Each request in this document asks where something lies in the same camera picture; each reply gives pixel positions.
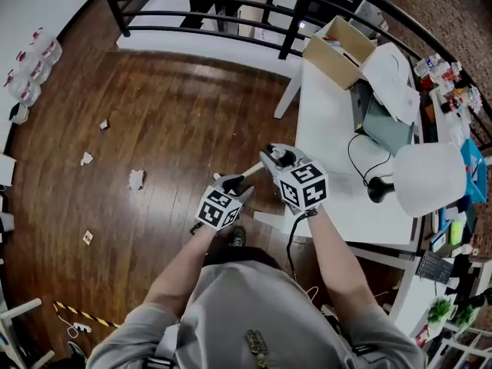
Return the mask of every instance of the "white cable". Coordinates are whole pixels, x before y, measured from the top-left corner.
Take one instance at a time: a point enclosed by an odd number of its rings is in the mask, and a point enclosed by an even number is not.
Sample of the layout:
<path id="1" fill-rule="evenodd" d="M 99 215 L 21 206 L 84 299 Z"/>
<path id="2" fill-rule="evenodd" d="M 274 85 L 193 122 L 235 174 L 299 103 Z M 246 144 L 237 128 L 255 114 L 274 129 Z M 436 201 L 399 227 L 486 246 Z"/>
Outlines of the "white cable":
<path id="1" fill-rule="evenodd" d="M 316 288 L 316 292 L 313 295 L 313 298 L 311 298 L 311 302 L 313 301 L 314 297 L 316 297 L 317 292 L 320 290 L 317 286 L 311 287 L 309 290 L 306 291 L 306 294 L 309 296 L 309 291 L 311 291 L 313 288 Z"/>
<path id="2" fill-rule="evenodd" d="M 75 339 L 77 336 L 78 336 L 78 331 L 77 331 L 77 328 L 75 328 L 72 324 L 70 324 L 68 321 L 65 321 L 63 318 L 60 317 L 60 314 L 58 315 L 58 318 L 60 320 L 62 320 L 65 324 L 68 325 L 68 328 L 67 328 L 67 334 L 69 337 L 71 337 L 72 339 Z M 70 333 L 70 330 L 74 330 L 75 331 L 75 336 L 73 336 L 71 333 Z"/>
<path id="3" fill-rule="evenodd" d="M 381 295 L 385 295 L 385 294 L 389 294 L 389 293 L 390 293 L 389 291 L 381 292 L 380 294 L 376 294 L 374 297 L 377 298 L 377 297 L 380 297 Z"/>

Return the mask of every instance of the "paper scrap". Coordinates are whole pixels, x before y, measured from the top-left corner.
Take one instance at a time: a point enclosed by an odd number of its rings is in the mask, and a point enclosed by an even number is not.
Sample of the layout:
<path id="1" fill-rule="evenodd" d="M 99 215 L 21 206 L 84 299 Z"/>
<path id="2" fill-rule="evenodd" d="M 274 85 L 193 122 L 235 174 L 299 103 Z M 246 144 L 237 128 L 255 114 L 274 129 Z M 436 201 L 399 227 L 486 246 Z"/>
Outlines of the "paper scrap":
<path id="1" fill-rule="evenodd" d="M 89 230 L 87 230 L 84 234 L 84 237 L 82 238 L 82 240 L 87 244 L 87 246 L 89 246 L 92 242 L 92 238 L 94 237 L 93 234 L 91 234 L 91 232 Z"/>
<path id="2" fill-rule="evenodd" d="M 374 93 L 397 121 L 404 106 L 410 65 L 395 44 L 378 46 L 361 66 Z"/>
<path id="3" fill-rule="evenodd" d="M 106 130 L 108 127 L 109 127 L 109 121 L 108 121 L 108 119 L 105 119 L 104 121 L 102 121 L 102 122 L 99 124 L 99 128 L 100 128 L 101 130 Z"/>
<path id="4" fill-rule="evenodd" d="M 328 192 L 331 198 L 354 198 L 360 195 L 362 180 L 358 176 L 328 172 Z"/>
<path id="5" fill-rule="evenodd" d="M 131 170 L 129 185 L 131 190 L 140 190 L 144 185 L 144 172 L 142 170 Z"/>
<path id="6" fill-rule="evenodd" d="M 417 120 L 418 107 L 421 104 L 421 94 L 414 88 L 407 86 L 403 98 L 403 106 L 397 113 L 398 120 L 406 125 L 412 126 Z"/>
<path id="7" fill-rule="evenodd" d="M 82 165 L 90 164 L 92 160 L 94 160 L 94 158 L 91 156 L 91 154 L 85 151 L 82 160 L 80 160 L 80 165 L 82 166 Z"/>

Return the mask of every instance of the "blue box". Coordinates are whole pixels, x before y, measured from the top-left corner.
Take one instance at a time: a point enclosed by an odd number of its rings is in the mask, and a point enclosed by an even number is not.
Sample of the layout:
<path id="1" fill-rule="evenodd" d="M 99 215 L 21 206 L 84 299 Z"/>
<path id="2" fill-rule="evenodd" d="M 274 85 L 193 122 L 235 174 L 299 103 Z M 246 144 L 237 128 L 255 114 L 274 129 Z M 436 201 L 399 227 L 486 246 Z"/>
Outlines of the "blue box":
<path id="1" fill-rule="evenodd" d="M 471 202 L 487 202 L 487 164 L 482 154 L 471 138 L 468 138 L 461 147 L 461 156 L 467 168 L 467 190 L 465 194 L 470 195 Z M 472 181 L 473 167 L 471 165 L 472 157 L 480 162 L 477 168 L 477 181 Z"/>

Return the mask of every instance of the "white table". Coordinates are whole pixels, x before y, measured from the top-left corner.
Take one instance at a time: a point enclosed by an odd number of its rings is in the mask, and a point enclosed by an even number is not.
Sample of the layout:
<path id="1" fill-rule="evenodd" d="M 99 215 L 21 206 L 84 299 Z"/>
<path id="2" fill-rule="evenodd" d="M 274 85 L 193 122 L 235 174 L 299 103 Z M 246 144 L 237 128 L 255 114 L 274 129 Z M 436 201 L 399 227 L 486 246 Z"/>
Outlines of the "white table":
<path id="1" fill-rule="evenodd" d="M 351 250 L 357 257 L 404 271 L 397 296 L 391 305 L 389 318 L 400 331 L 414 339 L 427 323 L 427 314 L 433 302 L 436 298 L 444 296 L 446 285 L 415 276 L 421 257 L 407 260 L 359 248 L 351 248 Z M 454 263 L 454 258 L 447 258 L 446 261 Z M 455 298 L 456 295 L 450 296 L 452 302 Z"/>
<path id="2" fill-rule="evenodd" d="M 348 142 L 354 137 L 351 95 L 335 84 L 309 61 L 303 59 L 302 69 L 292 78 L 275 112 L 281 117 L 301 86 L 298 132 L 295 146 L 319 160 L 328 171 L 330 194 L 323 203 L 335 227 L 345 241 L 370 244 L 409 244 L 414 219 L 408 216 L 394 194 L 380 204 L 373 203 L 367 188 L 348 157 Z M 366 136 L 355 138 L 351 157 L 362 173 L 384 161 L 388 153 Z M 393 159 L 375 168 L 367 176 L 391 174 Z M 335 193 L 333 177 L 351 175 L 352 194 Z M 286 209 L 284 217 L 255 212 L 254 218 L 288 234 L 294 216 Z M 302 221 L 296 235 L 311 236 L 308 223 Z"/>

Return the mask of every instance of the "small item on shirt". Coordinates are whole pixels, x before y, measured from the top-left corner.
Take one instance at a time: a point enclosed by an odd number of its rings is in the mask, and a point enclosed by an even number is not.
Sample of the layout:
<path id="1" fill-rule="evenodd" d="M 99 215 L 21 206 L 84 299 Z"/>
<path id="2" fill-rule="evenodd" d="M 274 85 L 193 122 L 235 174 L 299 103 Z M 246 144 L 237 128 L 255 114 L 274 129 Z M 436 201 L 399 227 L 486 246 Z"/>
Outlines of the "small item on shirt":
<path id="1" fill-rule="evenodd" d="M 258 359 L 258 367 L 269 368 L 266 354 L 268 354 L 267 345 L 265 344 L 260 331 L 248 330 L 246 331 L 246 339 L 248 340 L 250 351 L 253 355 L 256 355 Z"/>

